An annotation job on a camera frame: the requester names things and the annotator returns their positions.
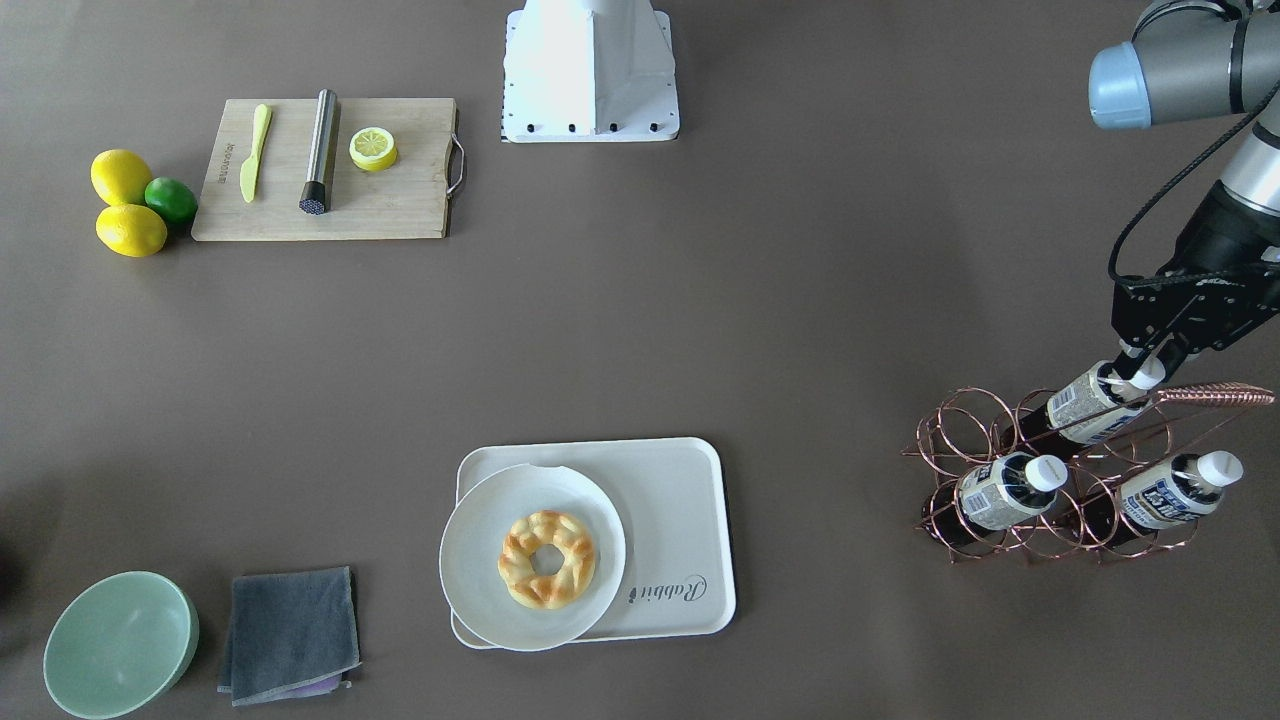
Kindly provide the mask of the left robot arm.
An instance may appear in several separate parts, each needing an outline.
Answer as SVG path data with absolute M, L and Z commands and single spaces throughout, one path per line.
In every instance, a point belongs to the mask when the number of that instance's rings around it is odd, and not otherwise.
M 1171 377 L 1185 359 L 1222 350 L 1277 313 L 1277 74 L 1275 1 L 1155 1 L 1132 37 L 1098 53 L 1089 105 L 1105 129 L 1238 117 L 1245 138 L 1149 275 L 1108 274 L 1115 370 L 1148 357 Z

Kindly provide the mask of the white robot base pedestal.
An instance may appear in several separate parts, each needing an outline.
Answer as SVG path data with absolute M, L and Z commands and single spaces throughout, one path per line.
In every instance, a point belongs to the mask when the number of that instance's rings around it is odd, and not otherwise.
M 503 67 L 506 142 L 678 137 L 669 15 L 649 1 L 527 1 L 507 15 Z

